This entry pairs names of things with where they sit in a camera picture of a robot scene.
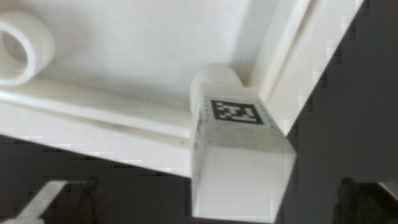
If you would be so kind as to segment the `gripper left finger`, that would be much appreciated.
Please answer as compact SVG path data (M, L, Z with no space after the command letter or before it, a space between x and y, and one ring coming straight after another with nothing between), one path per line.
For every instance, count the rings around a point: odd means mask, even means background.
M107 224L99 179L50 181L5 224Z

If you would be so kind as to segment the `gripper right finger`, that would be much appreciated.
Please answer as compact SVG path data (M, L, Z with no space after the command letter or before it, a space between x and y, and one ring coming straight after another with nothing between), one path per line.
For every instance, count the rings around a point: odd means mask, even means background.
M334 224L398 224L398 180L341 180Z

